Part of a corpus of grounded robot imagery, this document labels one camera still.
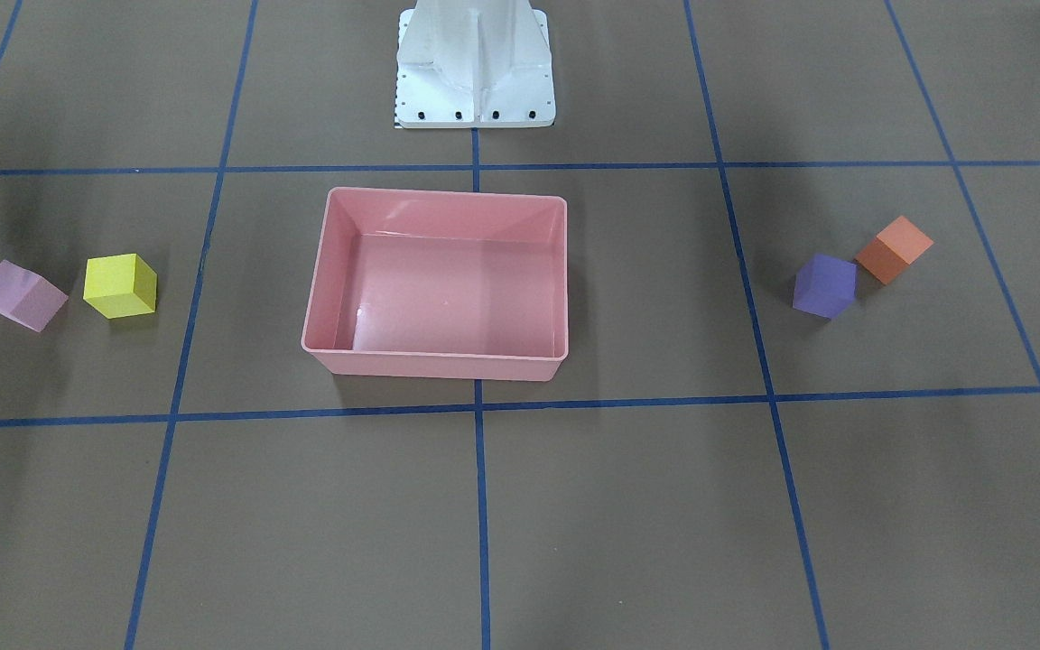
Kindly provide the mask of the orange foam block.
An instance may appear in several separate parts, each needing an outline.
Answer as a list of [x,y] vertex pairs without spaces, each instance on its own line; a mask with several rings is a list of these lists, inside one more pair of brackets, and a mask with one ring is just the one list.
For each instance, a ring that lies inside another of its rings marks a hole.
[[933,240],[911,219],[901,215],[880,230],[854,256],[854,260],[879,283],[888,285],[908,270],[930,246],[933,246]]

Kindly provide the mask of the yellow foam block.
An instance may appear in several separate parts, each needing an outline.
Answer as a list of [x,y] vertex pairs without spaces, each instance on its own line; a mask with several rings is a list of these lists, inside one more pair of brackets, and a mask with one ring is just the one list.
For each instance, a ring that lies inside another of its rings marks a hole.
[[83,300],[108,320],[156,313],[157,289],[157,274],[137,254],[87,260]]

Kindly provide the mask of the light pink foam block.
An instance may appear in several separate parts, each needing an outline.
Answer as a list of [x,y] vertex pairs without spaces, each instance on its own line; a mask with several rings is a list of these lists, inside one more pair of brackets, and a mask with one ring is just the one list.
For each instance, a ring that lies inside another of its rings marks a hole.
[[42,332],[69,296],[44,276],[0,262],[0,314],[26,329]]

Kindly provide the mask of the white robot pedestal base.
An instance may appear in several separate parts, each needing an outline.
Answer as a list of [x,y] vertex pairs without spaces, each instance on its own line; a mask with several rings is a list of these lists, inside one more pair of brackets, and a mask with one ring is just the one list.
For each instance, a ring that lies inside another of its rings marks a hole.
[[548,16],[528,1],[417,1],[397,25],[396,127],[554,124]]

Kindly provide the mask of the purple foam block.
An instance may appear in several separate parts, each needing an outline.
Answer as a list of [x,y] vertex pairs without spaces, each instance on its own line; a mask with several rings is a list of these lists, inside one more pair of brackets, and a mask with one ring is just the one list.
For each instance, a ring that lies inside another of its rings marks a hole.
[[796,274],[794,309],[834,320],[856,300],[856,274],[852,262],[814,254]]

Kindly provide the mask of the pink plastic bin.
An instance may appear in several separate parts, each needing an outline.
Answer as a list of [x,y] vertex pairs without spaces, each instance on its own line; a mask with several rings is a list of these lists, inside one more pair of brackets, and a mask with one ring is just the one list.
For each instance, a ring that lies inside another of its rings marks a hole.
[[548,382],[570,353],[557,196],[334,188],[302,349],[338,376]]

